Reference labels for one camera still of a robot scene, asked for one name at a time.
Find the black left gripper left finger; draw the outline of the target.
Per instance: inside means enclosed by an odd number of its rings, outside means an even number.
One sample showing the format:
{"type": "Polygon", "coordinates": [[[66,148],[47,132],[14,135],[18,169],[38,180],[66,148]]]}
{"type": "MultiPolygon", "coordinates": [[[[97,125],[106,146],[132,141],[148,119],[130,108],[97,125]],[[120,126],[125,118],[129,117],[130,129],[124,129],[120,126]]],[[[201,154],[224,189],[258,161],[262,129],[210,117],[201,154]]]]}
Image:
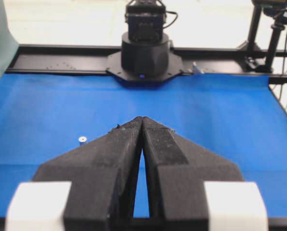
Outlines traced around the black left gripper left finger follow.
{"type": "Polygon", "coordinates": [[[108,231],[133,216],[142,151],[142,117],[49,160],[33,181],[70,181],[64,211],[67,231],[108,231]]]}

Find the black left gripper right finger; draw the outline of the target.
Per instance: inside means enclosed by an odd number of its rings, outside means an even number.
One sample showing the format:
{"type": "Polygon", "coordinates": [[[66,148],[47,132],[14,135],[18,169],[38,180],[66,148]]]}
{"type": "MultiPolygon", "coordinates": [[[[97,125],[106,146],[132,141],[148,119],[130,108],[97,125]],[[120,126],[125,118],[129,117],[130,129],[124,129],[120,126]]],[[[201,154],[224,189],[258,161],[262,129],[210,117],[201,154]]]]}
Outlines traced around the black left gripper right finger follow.
{"type": "Polygon", "coordinates": [[[205,181],[243,181],[233,162],[143,118],[143,154],[150,216],[165,231],[207,231],[205,181]]]}

